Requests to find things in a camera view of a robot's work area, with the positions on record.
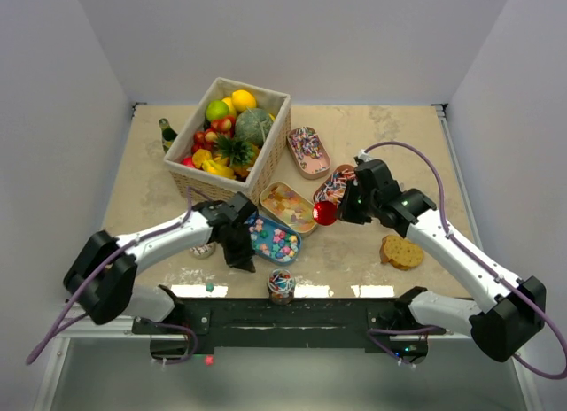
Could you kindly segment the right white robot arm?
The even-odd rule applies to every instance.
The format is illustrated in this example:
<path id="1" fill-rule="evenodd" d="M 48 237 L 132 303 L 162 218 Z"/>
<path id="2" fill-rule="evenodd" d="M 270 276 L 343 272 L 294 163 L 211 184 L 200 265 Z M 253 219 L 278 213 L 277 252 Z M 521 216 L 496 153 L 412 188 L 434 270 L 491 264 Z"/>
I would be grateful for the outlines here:
<path id="1" fill-rule="evenodd" d="M 491 260 L 454 229 L 435 203 L 420 190 L 400 190 L 380 159 L 357 159 L 354 179 L 338 207 L 341 221 L 378 220 L 397 235 L 421 247 L 471 295 L 474 303 L 414 288 L 394 315 L 397 328 L 416 333 L 434 325 L 470 336 L 489 358 L 504 362 L 544 327 L 539 313 L 547 290 L 531 276 L 525 280 Z"/>

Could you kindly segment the clear glass jar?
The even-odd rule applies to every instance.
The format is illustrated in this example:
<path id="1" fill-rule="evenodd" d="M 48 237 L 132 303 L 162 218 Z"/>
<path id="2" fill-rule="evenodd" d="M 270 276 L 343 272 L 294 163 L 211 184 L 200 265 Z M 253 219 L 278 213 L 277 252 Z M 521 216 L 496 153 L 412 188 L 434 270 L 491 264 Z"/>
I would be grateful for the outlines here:
<path id="1" fill-rule="evenodd" d="M 286 306 L 294 299 L 295 278 L 284 268 L 274 269 L 268 276 L 268 298 L 275 305 Z"/>

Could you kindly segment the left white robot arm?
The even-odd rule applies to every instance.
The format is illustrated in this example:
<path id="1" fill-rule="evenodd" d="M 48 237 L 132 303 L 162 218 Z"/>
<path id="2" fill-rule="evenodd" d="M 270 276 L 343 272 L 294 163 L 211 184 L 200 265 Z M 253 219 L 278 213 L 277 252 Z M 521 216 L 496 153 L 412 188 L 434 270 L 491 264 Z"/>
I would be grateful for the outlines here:
<path id="1" fill-rule="evenodd" d="M 146 269 L 190 248 L 220 244 L 226 264 L 253 273 L 248 220 L 257 206 L 238 192 L 226 201 L 188 204 L 182 215 L 136 233 L 93 234 L 63 279 L 70 301 L 97 325 L 127 315 L 150 320 L 164 333 L 183 325 L 181 302 L 165 287 L 135 286 Z"/>

